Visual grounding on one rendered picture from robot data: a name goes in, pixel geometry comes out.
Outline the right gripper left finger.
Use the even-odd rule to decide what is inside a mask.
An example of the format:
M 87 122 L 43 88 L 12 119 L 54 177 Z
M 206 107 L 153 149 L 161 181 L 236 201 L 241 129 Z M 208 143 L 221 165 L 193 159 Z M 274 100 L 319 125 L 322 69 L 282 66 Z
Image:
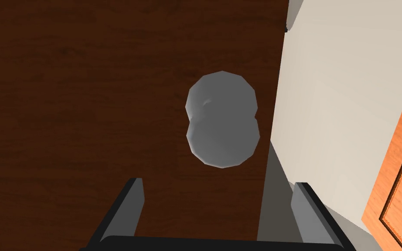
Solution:
M 97 242 L 109 236 L 134 236 L 144 201 L 143 180 L 128 180 L 103 218 Z

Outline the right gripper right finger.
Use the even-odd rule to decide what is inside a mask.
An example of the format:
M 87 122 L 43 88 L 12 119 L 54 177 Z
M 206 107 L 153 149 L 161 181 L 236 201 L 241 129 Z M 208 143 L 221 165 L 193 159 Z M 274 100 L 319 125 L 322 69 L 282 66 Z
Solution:
M 291 208 L 303 242 L 344 245 L 339 225 L 307 183 L 293 185 Z

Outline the dark brown wooden door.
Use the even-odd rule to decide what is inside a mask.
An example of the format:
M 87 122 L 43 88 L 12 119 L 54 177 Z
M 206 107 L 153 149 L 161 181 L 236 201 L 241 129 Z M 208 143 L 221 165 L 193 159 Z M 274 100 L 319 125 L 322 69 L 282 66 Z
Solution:
M 288 0 L 0 0 L 0 251 L 77 251 L 130 178 L 140 236 L 257 239 Z M 227 71 L 260 140 L 189 148 L 187 94 Z

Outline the grey round door knob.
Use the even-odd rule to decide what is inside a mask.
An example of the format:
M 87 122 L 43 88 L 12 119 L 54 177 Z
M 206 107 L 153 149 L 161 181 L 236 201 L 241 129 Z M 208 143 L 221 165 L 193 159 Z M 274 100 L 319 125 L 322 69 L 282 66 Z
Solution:
M 185 105 L 186 138 L 194 156 L 220 169 L 249 159 L 260 139 L 254 89 L 226 71 L 202 76 L 189 90 Z

